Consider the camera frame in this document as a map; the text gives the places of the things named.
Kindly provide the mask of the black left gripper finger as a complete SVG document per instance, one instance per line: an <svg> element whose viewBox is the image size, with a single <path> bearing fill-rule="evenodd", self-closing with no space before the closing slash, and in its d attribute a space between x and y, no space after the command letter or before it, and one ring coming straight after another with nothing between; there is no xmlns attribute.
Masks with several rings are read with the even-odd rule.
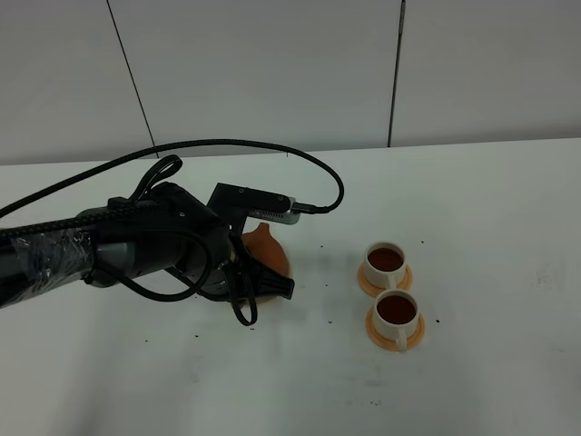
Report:
<svg viewBox="0 0 581 436"><path fill-rule="evenodd" d="M247 264L247 276L250 281L248 299L281 297L290 300L293 295L295 282L263 263L250 261Z"/></svg>

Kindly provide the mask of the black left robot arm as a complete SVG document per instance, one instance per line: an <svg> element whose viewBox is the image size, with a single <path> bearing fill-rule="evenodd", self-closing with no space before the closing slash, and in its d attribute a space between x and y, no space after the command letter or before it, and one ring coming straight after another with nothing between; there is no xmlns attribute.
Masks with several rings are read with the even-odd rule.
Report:
<svg viewBox="0 0 581 436"><path fill-rule="evenodd" d="M226 183L201 203L175 183L159 183L70 220L4 229L1 304L75 281L122 284L156 302L196 293L216 302L289 299L294 281L252 254L241 232L248 217L277 221L291 205L282 194Z"/></svg>

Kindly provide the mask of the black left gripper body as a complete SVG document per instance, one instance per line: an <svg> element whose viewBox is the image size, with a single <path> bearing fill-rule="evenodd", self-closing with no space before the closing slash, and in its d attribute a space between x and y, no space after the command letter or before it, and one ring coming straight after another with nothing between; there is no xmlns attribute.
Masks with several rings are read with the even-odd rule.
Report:
<svg viewBox="0 0 581 436"><path fill-rule="evenodd" d="M196 229L190 249L190 286L216 302L241 304L258 296L259 263L229 226Z"/></svg>

